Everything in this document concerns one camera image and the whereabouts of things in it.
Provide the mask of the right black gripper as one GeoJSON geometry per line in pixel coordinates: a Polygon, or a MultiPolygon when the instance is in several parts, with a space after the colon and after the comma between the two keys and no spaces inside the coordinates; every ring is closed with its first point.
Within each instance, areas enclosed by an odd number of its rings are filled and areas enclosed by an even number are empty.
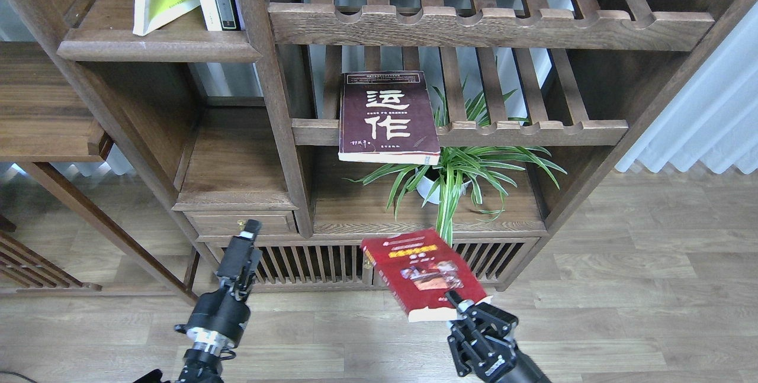
{"type": "Polygon", "coordinates": [[[454,312],[445,318],[448,345],[460,377],[474,373],[484,382],[550,382],[513,336],[519,319],[488,303],[464,300],[454,289],[445,293],[454,312]]]}

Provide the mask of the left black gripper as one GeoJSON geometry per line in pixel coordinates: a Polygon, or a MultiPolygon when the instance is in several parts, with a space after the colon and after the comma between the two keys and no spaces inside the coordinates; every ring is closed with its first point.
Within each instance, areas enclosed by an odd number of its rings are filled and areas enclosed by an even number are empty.
{"type": "Polygon", "coordinates": [[[246,300],[262,257],[262,251],[254,248],[261,229],[258,220],[245,222],[239,235],[231,238],[216,272],[219,289],[201,295],[187,324],[174,327],[193,340],[194,350],[220,356],[223,350],[239,345],[250,316],[246,300]]]}

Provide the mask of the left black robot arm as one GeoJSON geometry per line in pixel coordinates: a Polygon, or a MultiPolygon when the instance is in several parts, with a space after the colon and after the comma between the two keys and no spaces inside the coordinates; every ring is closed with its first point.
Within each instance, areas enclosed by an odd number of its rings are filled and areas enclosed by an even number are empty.
{"type": "Polygon", "coordinates": [[[228,352],[228,359],[235,357],[232,349],[239,345],[249,321],[246,300],[262,257],[262,251],[254,247],[261,228],[261,222],[248,220],[239,235],[231,238],[216,272],[219,289],[201,295],[187,324],[174,327],[193,340],[184,355],[179,382],[220,382],[222,354],[228,352]]]}

